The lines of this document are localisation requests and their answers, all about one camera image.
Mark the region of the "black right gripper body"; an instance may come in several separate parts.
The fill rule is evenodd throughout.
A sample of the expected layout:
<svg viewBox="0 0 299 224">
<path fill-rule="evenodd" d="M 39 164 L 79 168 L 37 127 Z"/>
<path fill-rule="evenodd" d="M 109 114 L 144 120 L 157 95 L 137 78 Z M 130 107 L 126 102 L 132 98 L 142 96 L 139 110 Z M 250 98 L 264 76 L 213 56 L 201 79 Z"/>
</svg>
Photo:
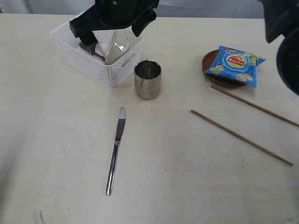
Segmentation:
<svg viewBox="0 0 299 224">
<path fill-rule="evenodd" d="M 78 31 L 126 29 L 158 4 L 159 0 L 96 0 L 92 7 L 69 22 L 70 29 L 75 37 Z"/>
</svg>

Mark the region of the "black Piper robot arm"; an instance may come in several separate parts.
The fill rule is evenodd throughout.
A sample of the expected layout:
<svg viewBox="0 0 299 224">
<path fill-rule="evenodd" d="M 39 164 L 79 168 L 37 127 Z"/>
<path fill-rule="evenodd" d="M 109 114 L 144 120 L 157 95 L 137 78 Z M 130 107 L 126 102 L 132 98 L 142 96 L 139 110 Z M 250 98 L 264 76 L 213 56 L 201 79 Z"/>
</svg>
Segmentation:
<svg viewBox="0 0 299 224">
<path fill-rule="evenodd" d="M 283 35 L 276 56 L 277 70 L 284 84 L 299 93 L 299 2 L 263 0 L 265 38 L 268 43 Z M 97 0 L 80 16 L 69 22 L 76 38 L 94 54 L 98 42 L 94 31 L 132 28 L 136 37 L 157 15 L 157 0 Z"/>
</svg>

